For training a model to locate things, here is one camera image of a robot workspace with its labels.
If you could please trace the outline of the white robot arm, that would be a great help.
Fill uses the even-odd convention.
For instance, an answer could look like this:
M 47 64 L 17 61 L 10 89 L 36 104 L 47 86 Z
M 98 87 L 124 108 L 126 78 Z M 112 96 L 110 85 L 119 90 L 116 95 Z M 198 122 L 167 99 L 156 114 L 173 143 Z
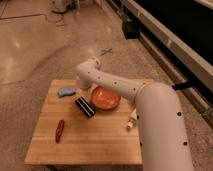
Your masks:
M 142 139 L 143 171 L 194 171 L 184 114 L 176 91 L 161 82 L 145 83 L 100 70 L 97 58 L 76 67 L 80 88 L 93 83 L 133 102 Z

